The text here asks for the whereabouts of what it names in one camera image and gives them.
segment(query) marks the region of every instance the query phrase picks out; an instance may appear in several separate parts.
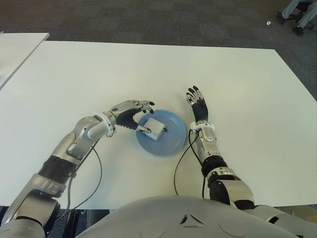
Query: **black cable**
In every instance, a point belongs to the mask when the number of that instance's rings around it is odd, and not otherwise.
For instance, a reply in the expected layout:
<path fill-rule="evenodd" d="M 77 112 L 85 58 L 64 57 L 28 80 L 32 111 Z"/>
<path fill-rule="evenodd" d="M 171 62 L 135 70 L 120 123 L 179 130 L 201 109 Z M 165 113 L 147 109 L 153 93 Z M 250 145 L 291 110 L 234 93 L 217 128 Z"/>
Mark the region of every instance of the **black cable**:
<path fill-rule="evenodd" d="M 102 164 L 101 164 L 100 157 L 99 157 L 97 151 L 96 151 L 94 148 L 93 148 L 93 151 L 94 151 L 94 153 L 96 154 L 96 156 L 97 156 L 97 158 L 98 158 L 98 161 L 99 161 L 99 165 L 100 165 L 100 178 L 99 178 L 98 184 L 97 184 L 95 190 L 92 192 L 92 194 L 90 194 L 89 197 L 87 197 L 84 201 L 82 201 L 82 202 L 79 203 L 77 206 L 75 206 L 74 208 L 72 208 L 70 211 L 75 210 L 77 207 L 79 207 L 79 206 L 81 206 L 82 204 L 84 204 L 85 202 L 87 202 L 87 201 L 96 193 L 96 191 L 97 191 L 97 189 L 99 188 L 99 185 L 100 185 L 100 183 L 101 183 L 101 179 L 103 178 L 103 166 L 102 166 Z"/>
<path fill-rule="evenodd" d="M 200 161 L 198 155 L 196 154 L 196 152 L 195 152 L 195 150 L 194 150 L 194 148 L 193 148 L 193 143 L 191 143 L 191 141 L 190 141 L 190 134 L 188 134 L 188 141 L 189 141 L 189 146 L 190 146 L 190 148 L 192 149 L 194 155 L 196 156 L 196 159 L 198 160 L 198 163 L 199 163 L 200 165 L 202 165 L 202 162 Z"/>
<path fill-rule="evenodd" d="M 55 222 L 57 222 L 57 221 L 60 220 L 62 217 L 64 217 L 64 216 L 67 215 L 68 213 L 70 213 L 72 210 L 75 210 L 75 209 L 76 209 L 77 207 L 79 207 L 80 205 L 84 204 L 88 199 L 90 199 L 90 198 L 96 193 L 96 191 L 97 191 L 97 189 L 98 189 L 98 187 L 99 187 L 99 185 L 100 185 L 100 183 L 101 183 L 102 177 L 103 177 L 103 167 L 102 167 L 102 164 L 101 164 L 101 159 L 100 159 L 100 157 L 99 157 L 97 151 L 95 150 L 95 146 L 96 146 L 97 142 L 98 142 L 98 141 L 96 141 L 96 142 L 93 144 L 93 146 L 89 149 L 88 153 L 85 155 L 85 157 L 82 159 L 81 163 L 80 163 L 80 164 L 78 165 L 78 167 L 76 168 L 74 176 L 72 176 L 72 177 L 70 178 L 69 183 L 68 183 L 68 190 L 67 190 L 67 207 L 66 207 L 66 210 L 65 210 L 65 212 L 64 212 L 61 216 L 57 217 L 57 219 L 55 220 Z M 98 161 L 99 161 L 99 165 L 100 165 L 100 178 L 99 178 L 98 184 L 97 184 L 95 190 L 92 192 L 92 194 L 90 194 L 90 196 L 89 196 L 88 198 L 86 198 L 83 202 L 79 203 L 77 206 L 75 206 L 74 208 L 72 208 L 72 209 L 70 210 L 69 207 L 70 207 L 70 188 L 71 188 L 71 183 L 73 182 L 73 179 L 74 179 L 74 177 L 75 177 L 75 175 L 76 175 L 76 172 L 78 171 L 78 169 L 81 167 L 81 165 L 83 164 L 83 162 L 87 159 L 87 157 L 89 156 L 89 154 L 90 154 L 92 151 L 95 152 L 95 154 L 96 154 L 96 156 L 97 156 L 97 158 L 98 158 Z"/>
<path fill-rule="evenodd" d="M 68 183 L 68 189 L 67 189 L 67 207 L 66 207 L 66 210 L 65 210 L 65 212 L 64 212 L 62 215 L 60 215 L 60 216 L 58 216 L 58 217 L 56 218 L 55 222 L 59 221 L 63 216 L 65 216 L 66 213 L 67 213 L 68 210 L 69 210 L 69 207 L 70 207 L 70 188 L 71 188 L 71 183 L 73 182 L 73 178 L 74 178 L 74 177 L 71 177 L 70 180 L 69 180 L 69 183 Z"/>
<path fill-rule="evenodd" d="M 186 152 L 188 151 L 188 149 L 189 149 L 189 148 L 193 145 L 193 143 L 196 141 L 197 137 L 198 137 L 198 134 L 197 134 L 197 136 L 195 137 L 195 140 L 194 140 L 192 143 L 189 144 L 189 146 L 187 147 L 187 149 L 185 150 L 185 152 L 183 153 L 183 155 L 180 157 L 180 159 L 179 159 L 179 161 L 178 161 L 178 163 L 177 163 L 177 165 L 176 165 L 176 167 L 175 167 L 173 183 L 174 183 L 174 189 L 175 189 L 176 195 L 178 195 L 178 192 L 177 192 L 177 189 L 176 189 L 176 183 L 175 183 L 177 168 L 178 168 L 180 162 L 182 161 L 184 155 L 185 155 Z"/>
<path fill-rule="evenodd" d="M 206 177 L 204 176 L 202 198 L 205 198 L 205 184 L 206 184 Z"/>

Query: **robotic arm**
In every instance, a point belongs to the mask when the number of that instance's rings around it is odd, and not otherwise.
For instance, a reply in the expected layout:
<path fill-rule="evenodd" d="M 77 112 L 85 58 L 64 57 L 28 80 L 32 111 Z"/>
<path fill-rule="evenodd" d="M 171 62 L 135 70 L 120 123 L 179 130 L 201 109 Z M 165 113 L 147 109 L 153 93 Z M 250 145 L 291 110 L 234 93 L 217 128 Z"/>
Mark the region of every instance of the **robotic arm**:
<path fill-rule="evenodd" d="M 196 120 L 190 124 L 190 128 L 199 135 L 196 140 L 198 157 L 203 176 L 208 181 L 210 199 L 243 210 L 297 237 L 317 237 L 316 224 L 270 206 L 254 205 L 250 188 L 228 167 L 217 148 L 214 125 L 208 122 L 208 109 L 203 94 L 196 86 L 188 90 L 190 93 L 187 93 L 187 101 L 192 106 Z"/>
<path fill-rule="evenodd" d="M 39 232 L 38 226 L 48 234 L 60 207 L 54 198 L 61 197 L 67 181 L 75 176 L 85 155 L 101 137 L 111 137 L 115 125 L 150 133 L 151 130 L 138 125 L 133 116 L 141 111 L 153 113 L 153 105 L 150 101 L 129 100 L 112 107 L 109 112 L 95 113 L 93 117 L 79 120 L 10 205 L 1 226 L 11 232 L 21 232 L 20 228 L 25 227 L 23 237 L 25 232 Z"/>
<path fill-rule="evenodd" d="M 208 181 L 210 198 L 241 210 L 254 208 L 250 188 L 228 167 L 223 160 L 214 134 L 214 125 L 208 122 L 208 109 L 203 94 L 194 86 L 189 88 L 187 101 L 195 116 L 190 124 L 193 133 L 198 133 L 196 145 L 202 164 L 202 173 Z"/>
<path fill-rule="evenodd" d="M 195 116 L 192 133 L 207 178 L 210 200 L 192 197 L 154 197 L 136 201 L 106 216 L 79 235 L 105 237 L 281 237 L 315 238 L 317 226 L 269 206 L 255 206 L 250 188 L 228 167 L 217 145 L 214 126 L 201 91 L 189 89 L 187 101 Z M 0 228 L 1 238 L 44 238 L 52 229 L 59 198 L 69 179 L 98 140 L 111 137 L 115 125 L 140 130 L 133 116 L 150 111 L 150 101 L 125 101 L 109 112 L 81 119 L 54 149 L 7 210 Z"/>

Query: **white table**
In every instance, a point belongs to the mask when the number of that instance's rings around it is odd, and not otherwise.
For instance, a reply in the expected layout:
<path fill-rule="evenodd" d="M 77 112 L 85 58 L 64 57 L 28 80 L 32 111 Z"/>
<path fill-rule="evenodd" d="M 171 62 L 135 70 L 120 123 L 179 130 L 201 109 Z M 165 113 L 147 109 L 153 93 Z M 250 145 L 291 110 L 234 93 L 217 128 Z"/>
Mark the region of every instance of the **white table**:
<path fill-rule="evenodd" d="M 0 90 L 48 33 L 0 34 Z"/>
<path fill-rule="evenodd" d="M 194 120 L 186 102 L 198 86 L 227 164 L 249 185 L 256 204 L 317 203 L 316 101 L 274 50 L 43 42 L 0 93 L 0 205 L 8 205 L 76 122 L 128 99 Z M 145 152 L 135 132 L 117 127 L 97 145 L 104 176 L 82 208 L 115 209 L 174 195 L 180 155 Z M 73 182 L 71 207 L 99 179 L 92 154 Z M 200 166 L 187 153 L 176 177 L 181 195 L 200 196 Z M 60 199 L 66 206 L 66 193 Z"/>

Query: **chair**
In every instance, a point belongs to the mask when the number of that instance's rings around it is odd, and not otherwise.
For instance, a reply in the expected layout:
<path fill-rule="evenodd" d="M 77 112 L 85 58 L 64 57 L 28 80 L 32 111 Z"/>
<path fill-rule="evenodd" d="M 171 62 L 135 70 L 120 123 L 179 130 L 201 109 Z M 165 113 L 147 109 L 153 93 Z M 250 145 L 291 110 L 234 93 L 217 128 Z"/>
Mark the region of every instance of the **chair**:
<path fill-rule="evenodd" d="M 299 20 L 302 19 L 304 13 L 307 11 L 309 5 L 309 3 L 300 2 L 296 8 L 301 12 L 297 15 L 291 14 L 287 19 L 285 19 L 285 21 L 296 20 L 296 23 L 299 22 Z M 312 22 L 308 22 L 307 26 L 310 30 L 312 30 L 315 25 Z"/>

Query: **gray carpet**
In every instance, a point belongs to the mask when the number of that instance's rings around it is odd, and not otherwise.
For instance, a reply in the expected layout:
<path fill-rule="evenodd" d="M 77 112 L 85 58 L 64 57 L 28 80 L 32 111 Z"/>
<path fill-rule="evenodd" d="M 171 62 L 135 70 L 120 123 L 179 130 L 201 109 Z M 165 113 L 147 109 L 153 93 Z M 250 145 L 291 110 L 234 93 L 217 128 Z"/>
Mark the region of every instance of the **gray carpet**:
<path fill-rule="evenodd" d="M 278 24 L 274 12 L 288 2 L 0 0 L 0 30 L 49 32 L 58 41 L 275 49 L 316 99 L 317 27 L 298 37 L 294 22 Z"/>

